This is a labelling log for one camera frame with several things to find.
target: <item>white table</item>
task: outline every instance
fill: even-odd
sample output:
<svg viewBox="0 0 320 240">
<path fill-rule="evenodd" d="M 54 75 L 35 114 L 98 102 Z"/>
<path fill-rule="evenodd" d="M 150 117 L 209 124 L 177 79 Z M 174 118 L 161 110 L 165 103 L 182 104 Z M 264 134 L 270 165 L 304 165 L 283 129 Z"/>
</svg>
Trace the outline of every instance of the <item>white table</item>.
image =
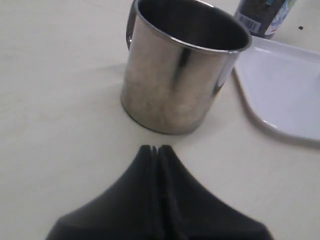
<svg viewBox="0 0 320 240">
<path fill-rule="evenodd" d="M 238 0 L 211 0 L 233 13 Z M 44 240 L 142 144 L 171 144 L 217 197 L 277 240 L 320 238 L 320 151 L 255 126 L 230 79 L 188 136 L 146 130 L 119 93 L 131 0 L 0 0 L 0 239 Z M 320 52 L 319 0 L 298 0 L 275 40 Z"/>
</svg>

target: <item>mug rim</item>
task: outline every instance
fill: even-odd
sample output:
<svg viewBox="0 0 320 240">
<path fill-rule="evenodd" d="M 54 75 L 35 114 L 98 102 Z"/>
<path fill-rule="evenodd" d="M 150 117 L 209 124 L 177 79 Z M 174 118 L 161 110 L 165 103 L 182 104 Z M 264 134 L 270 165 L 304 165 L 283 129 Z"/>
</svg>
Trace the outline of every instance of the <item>mug rim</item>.
<svg viewBox="0 0 320 240">
<path fill-rule="evenodd" d="M 238 22 L 231 14 L 229 14 L 229 13 L 221 10 L 220 8 L 215 7 L 214 5 L 212 5 L 210 3 L 207 3 L 205 1 L 202 1 L 202 0 L 191 0 L 191 1 L 194 1 L 194 2 L 198 2 L 198 3 L 204 5 L 207 8 L 208 7 L 214 8 L 215 10 L 217 10 L 221 14 L 223 14 L 226 18 L 228 18 L 229 20 L 231 20 L 234 23 L 236 23 L 243 30 L 243 32 L 247 36 L 248 41 L 247 41 L 247 43 L 246 43 L 246 45 L 244 47 L 241 47 L 239 49 L 232 49 L 232 50 L 214 49 L 214 48 L 208 48 L 208 47 L 194 45 L 194 44 L 182 41 L 182 40 L 180 40 L 178 38 L 175 38 L 175 37 L 167 34 L 166 32 L 160 30 L 159 28 L 155 27 L 150 21 L 148 21 L 143 16 L 143 14 L 139 10 L 139 3 L 141 1 L 144 1 L 144 0 L 135 1 L 134 9 L 135 9 L 136 14 L 140 17 L 140 19 L 143 21 L 144 24 L 146 24 L 151 30 L 153 30 L 162 39 L 169 40 L 169 41 L 174 42 L 175 44 L 181 45 L 181 46 L 183 46 L 185 48 L 189 48 L 189 49 L 192 49 L 192 50 L 197 50 L 197 51 L 201 51 L 201 52 L 205 52 L 205 53 L 212 53 L 212 54 L 237 54 L 237 53 L 240 53 L 240 52 L 250 48 L 250 46 L 252 45 L 252 36 L 251 36 L 249 30 L 245 26 L 243 26 L 240 22 Z"/>
</svg>

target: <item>mug handle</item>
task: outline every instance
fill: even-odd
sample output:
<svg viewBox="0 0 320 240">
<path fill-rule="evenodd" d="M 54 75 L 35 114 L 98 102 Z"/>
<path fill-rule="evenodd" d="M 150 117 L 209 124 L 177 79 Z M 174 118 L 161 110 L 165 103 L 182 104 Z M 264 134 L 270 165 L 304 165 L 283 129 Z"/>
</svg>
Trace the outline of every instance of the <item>mug handle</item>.
<svg viewBox="0 0 320 240">
<path fill-rule="evenodd" d="M 128 49 L 130 49 L 130 45 L 132 42 L 132 35 L 134 33 L 134 28 L 135 28 L 135 23 L 136 23 L 136 17 L 137 17 L 137 13 L 135 10 L 136 1 L 137 0 L 133 0 L 133 2 L 131 4 L 131 9 L 130 9 L 129 17 L 128 17 L 128 23 L 126 25 L 125 40 L 126 40 L 126 44 L 128 46 Z"/>
</svg>

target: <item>bottle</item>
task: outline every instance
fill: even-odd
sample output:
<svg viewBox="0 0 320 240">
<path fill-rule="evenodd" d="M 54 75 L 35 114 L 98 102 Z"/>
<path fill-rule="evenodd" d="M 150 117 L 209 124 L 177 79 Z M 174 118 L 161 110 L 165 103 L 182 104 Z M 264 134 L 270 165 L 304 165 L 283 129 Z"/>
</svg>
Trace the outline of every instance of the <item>bottle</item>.
<svg viewBox="0 0 320 240">
<path fill-rule="evenodd" d="M 241 0 L 235 18 L 253 36 L 271 39 L 297 0 Z"/>
</svg>

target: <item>stainless steel mug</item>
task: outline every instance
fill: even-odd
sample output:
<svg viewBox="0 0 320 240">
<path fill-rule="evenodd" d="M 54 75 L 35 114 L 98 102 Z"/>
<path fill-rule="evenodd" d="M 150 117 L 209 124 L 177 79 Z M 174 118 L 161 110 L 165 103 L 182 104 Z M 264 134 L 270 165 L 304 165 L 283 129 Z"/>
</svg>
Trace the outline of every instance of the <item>stainless steel mug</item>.
<svg viewBox="0 0 320 240">
<path fill-rule="evenodd" d="M 251 45 L 233 16 L 199 0 L 135 0 L 126 40 L 123 108 L 142 126 L 170 135 L 202 123 Z"/>
</svg>

